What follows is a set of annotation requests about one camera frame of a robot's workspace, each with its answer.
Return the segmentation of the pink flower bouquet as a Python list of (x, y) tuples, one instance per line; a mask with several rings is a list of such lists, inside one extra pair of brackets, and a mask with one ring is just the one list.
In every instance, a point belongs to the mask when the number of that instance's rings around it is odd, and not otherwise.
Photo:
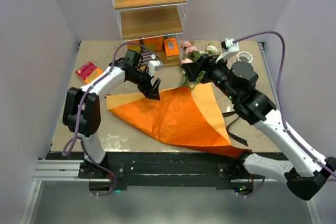
[[(209, 42), (204, 50), (198, 50), (194, 46), (195, 41), (185, 41), (183, 46), (183, 60), (182, 63), (190, 63), (197, 61), (202, 54), (207, 54), (209, 56), (219, 56), (220, 51), (215, 47), (214, 43)], [(195, 81), (190, 81), (185, 70), (182, 70), (182, 79), (179, 84), (180, 87), (188, 87), (192, 91), (198, 84), (201, 83), (201, 80), (205, 74), (205, 71), (201, 71)]]

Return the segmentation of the orange wrapping paper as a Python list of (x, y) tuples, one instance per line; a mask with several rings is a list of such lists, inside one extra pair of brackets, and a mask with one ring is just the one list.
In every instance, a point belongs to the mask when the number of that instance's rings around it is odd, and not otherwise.
[(228, 157), (251, 152), (231, 144), (210, 83), (161, 90), (158, 101), (140, 93), (109, 95), (107, 109), (163, 144)]

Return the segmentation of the black printed ribbon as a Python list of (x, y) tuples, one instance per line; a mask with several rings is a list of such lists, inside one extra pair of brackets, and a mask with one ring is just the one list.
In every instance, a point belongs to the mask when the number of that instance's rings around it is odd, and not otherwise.
[[(224, 112), (224, 113), (222, 113), (222, 116), (223, 116), (223, 118), (226, 118), (226, 117), (232, 116), (232, 115), (234, 115), (234, 114), (236, 114), (235, 111), (230, 111), (230, 112)], [(232, 139), (234, 139), (235, 141), (237, 141), (237, 142), (240, 143), (240, 144), (243, 144), (243, 145), (245, 145), (245, 146), (248, 146), (248, 143), (247, 143), (247, 141), (246, 141), (245, 139), (243, 139), (243, 138), (237, 136), (236, 134), (233, 134), (233, 133), (230, 131), (230, 127), (231, 127), (237, 120), (239, 120), (239, 119), (240, 119), (240, 116), (238, 116), (236, 119), (234, 119), (233, 121), (231, 121), (231, 122), (226, 126), (226, 131), (227, 131), (228, 135), (229, 135)]]

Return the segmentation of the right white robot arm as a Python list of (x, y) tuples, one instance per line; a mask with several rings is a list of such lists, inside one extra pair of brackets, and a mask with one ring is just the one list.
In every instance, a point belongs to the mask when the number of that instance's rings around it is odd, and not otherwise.
[(266, 135), (285, 155), (285, 161), (248, 154), (234, 165), (239, 178), (260, 175), (285, 183), (302, 200), (310, 200), (335, 174), (335, 157), (325, 157), (308, 144), (282, 117), (280, 110), (256, 89), (258, 74), (247, 62), (231, 67), (224, 60), (201, 55), (196, 62), (183, 63), (191, 81), (201, 72), (201, 83), (212, 82), (233, 104), (236, 114)]

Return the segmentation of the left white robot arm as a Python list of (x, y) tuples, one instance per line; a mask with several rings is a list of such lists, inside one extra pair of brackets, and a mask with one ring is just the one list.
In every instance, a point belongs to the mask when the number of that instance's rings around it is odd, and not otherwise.
[(62, 122), (73, 132), (73, 137), (64, 146), (62, 155), (69, 156), (75, 142), (79, 141), (85, 159), (92, 163), (91, 173), (97, 178), (105, 177), (109, 165), (103, 162), (106, 152), (98, 135), (101, 123), (100, 101), (127, 81), (135, 84), (145, 98), (159, 100), (161, 80), (153, 82), (152, 79), (155, 72), (161, 69), (163, 63), (154, 53), (150, 53), (149, 60), (143, 62), (139, 52), (127, 50), (124, 57), (114, 59), (98, 78), (81, 88), (70, 88), (66, 95)]

